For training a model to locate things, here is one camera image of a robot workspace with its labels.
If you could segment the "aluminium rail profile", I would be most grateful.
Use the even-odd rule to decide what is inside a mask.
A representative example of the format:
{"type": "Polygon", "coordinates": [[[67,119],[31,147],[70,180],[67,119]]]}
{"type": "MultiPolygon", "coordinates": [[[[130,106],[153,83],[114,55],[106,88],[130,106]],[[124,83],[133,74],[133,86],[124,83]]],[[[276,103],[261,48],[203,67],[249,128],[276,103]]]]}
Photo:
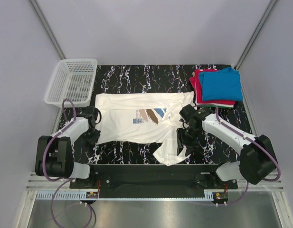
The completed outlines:
{"type": "MultiPolygon", "coordinates": [[[[227,182],[222,182],[220,184],[214,183],[209,180],[210,174],[208,172],[202,172],[199,176],[196,176],[196,180],[193,181],[193,186],[197,189],[205,191],[231,191],[238,190],[243,191],[248,187],[251,191],[280,191],[283,190],[283,185],[280,181],[280,173],[270,173],[265,178],[261,179],[259,182],[250,179],[247,184],[246,179],[229,180],[227,182]]],[[[69,181],[67,178],[58,179],[55,181],[49,181],[46,177],[37,176],[35,173],[30,175],[26,190],[56,190],[59,186],[62,190],[91,190],[98,191],[98,189],[108,189],[116,185],[117,181],[113,181],[112,178],[99,178],[97,180],[88,183],[87,179],[76,179],[69,181]]]]}

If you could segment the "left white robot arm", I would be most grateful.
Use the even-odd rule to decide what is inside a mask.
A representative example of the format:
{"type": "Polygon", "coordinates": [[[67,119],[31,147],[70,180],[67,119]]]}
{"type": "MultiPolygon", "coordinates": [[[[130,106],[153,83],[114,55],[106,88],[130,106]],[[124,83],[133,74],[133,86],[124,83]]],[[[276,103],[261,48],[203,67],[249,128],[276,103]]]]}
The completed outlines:
{"type": "Polygon", "coordinates": [[[74,161],[72,145],[79,138],[84,138],[90,144],[97,143],[101,131],[95,127],[101,120],[101,112],[94,106],[88,106],[84,113],[76,115],[58,132],[41,136],[37,146],[36,175],[50,181],[62,178],[88,179],[91,168],[74,161]]]}

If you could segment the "right small circuit board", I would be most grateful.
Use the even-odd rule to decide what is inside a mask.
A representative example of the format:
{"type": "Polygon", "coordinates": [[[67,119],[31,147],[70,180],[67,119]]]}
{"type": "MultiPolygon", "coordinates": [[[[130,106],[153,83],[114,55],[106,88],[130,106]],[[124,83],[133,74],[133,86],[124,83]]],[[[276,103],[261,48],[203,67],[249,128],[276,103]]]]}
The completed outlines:
{"type": "Polygon", "coordinates": [[[214,199],[216,200],[227,200],[228,199],[228,193],[227,192],[216,192],[213,194],[214,199]]]}

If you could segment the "green folded t shirt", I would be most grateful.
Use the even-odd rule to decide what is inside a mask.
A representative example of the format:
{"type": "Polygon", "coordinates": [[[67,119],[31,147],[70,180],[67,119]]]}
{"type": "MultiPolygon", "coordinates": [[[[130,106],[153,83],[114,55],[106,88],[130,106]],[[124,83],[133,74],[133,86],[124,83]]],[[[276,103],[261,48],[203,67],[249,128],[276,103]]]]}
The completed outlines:
{"type": "Polygon", "coordinates": [[[234,105],[228,105],[228,104],[202,104],[202,106],[207,106],[207,107],[218,107],[218,108],[226,108],[226,109],[233,109],[234,105]]]}

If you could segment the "red folded t shirt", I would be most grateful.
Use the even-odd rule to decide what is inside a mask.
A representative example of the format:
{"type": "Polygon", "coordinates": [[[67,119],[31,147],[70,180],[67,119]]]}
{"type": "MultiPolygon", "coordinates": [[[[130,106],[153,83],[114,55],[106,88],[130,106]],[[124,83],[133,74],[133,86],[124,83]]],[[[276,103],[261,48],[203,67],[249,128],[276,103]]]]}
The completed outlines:
{"type": "Polygon", "coordinates": [[[189,79],[194,92],[195,92],[195,103],[197,105],[205,105],[205,104],[214,104],[217,105],[219,107],[224,107],[224,108],[233,108],[235,105],[235,101],[231,101],[231,100],[209,100],[209,101],[203,101],[202,98],[202,87],[199,81],[199,74],[203,73],[203,72],[218,72],[219,70],[216,69],[196,69],[193,73],[192,73],[192,77],[189,79]]]}

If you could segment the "black marble pattern mat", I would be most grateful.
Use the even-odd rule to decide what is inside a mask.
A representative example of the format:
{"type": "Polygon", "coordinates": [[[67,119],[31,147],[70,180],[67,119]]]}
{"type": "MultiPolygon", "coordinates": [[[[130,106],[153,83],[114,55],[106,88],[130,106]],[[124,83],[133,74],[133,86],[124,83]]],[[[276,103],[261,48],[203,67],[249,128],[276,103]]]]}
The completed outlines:
{"type": "MultiPolygon", "coordinates": [[[[101,93],[177,93],[193,90],[189,78],[196,69],[222,70],[228,65],[101,65],[97,67],[91,97],[101,93]]],[[[153,153],[160,143],[137,144],[132,142],[108,142],[90,144],[78,139],[72,146],[76,162],[90,165],[158,165],[153,153]]],[[[182,164],[223,164],[236,162],[240,156],[217,137],[204,133],[198,148],[182,164]]]]}

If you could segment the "white printed t shirt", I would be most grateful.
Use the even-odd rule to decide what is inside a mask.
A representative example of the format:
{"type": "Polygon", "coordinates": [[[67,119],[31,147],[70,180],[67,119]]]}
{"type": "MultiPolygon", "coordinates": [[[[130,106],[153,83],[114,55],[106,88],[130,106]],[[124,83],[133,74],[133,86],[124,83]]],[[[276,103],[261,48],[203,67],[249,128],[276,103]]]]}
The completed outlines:
{"type": "Polygon", "coordinates": [[[102,119],[96,126],[101,132],[97,143],[161,143],[155,159],[166,166],[180,163],[189,158],[186,146],[178,148],[180,111],[193,101],[193,92],[98,94],[95,106],[102,119]]]}

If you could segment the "small circuit board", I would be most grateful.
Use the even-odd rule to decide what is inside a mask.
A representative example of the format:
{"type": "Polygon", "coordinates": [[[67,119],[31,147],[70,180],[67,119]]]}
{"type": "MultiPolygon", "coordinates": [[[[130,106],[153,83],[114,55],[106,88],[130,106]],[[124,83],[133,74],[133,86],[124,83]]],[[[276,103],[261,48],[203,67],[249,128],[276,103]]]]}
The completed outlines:
{"type": "Polygon", "coordinates": [[[88,191],[88,192],[86,193],[86,197],[87,197],[87,198],[91,198],[91,199],[97,199],[97,198],[99,198],[99,192],[88,191]]]}
{"type": "Polygon", "coordinates": [[[216,192],[213,194],[214,199],[216,200],[227,200],[228,199],[228,193],[227,192],[216,192]]]}

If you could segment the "white plastic basket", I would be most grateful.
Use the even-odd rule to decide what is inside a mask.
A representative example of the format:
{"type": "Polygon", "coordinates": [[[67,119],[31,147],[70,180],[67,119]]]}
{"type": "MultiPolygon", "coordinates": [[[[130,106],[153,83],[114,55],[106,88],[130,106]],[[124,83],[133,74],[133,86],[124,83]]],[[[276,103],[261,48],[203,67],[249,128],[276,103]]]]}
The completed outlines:
{"type": "Polygon", "coordinates": [[[57,63],[44,101],[62,107],[70,99],[75,107],[90,105],[98,62],[93,58],[64,59],[57,63]]]}

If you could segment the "blue folded t shirt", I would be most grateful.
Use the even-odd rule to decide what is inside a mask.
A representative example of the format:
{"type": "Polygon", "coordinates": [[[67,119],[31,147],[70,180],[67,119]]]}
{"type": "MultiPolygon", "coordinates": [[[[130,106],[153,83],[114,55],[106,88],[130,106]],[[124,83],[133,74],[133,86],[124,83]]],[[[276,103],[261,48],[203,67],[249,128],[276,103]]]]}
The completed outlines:
{"type": "Polygon", "coordinates": [[[203,101],[243,100],[240,73],[231,67],[215,72],[202,72],[198,78],[203,101]]]}

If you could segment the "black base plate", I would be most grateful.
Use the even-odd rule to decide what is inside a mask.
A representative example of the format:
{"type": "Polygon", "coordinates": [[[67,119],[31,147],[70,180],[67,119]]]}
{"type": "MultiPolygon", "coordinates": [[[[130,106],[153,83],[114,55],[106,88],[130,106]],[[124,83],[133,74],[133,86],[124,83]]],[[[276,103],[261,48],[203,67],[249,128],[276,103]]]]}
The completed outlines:
{"type": "Polygon", "coordinates": [[[92,165],[88,179],[77,179],[72,189],[111,189],[123,184],[184,185],[200,189],[237,189],[236,180],[222,181],[215,174],[218,164],[92,165]]]}

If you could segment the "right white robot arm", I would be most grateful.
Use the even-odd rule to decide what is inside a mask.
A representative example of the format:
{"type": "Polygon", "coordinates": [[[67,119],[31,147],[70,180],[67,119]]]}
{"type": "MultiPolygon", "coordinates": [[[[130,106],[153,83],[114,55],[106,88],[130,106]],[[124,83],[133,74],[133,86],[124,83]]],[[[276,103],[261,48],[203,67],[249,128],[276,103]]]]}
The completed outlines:
{"type": "Polygon", "coordinates": [[[240,160],[221,164],[215,175],[223,182],[230,180],[246,180],[257,185],[260,181],[269,181],[267,176],[277,171],[279,180],[281,170],[270,139],[246,133],[219,117],[218,111],[208,107],[195,109],[192,105],[180,111],[182,120],[188,124],[186,128],[177,129],[177,155],[185,152],[185,156],[198,147],[198,140],[203,133],[210,133],[234,149],[240,160]]]}

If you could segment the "left small circuit board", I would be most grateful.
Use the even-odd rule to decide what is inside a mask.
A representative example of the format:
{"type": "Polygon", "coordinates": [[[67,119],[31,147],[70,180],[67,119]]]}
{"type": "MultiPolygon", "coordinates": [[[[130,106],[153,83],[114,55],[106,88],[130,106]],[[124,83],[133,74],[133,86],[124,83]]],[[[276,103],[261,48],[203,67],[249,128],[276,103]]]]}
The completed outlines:
{"type": "Polygon", "coordinates": [[[91,198],[91,199],[97,199],[97,198],[99,198],[99,192],[88,191],[88,192],[86,193],[86,197],[87,197],[87,198],[91,198]]]}

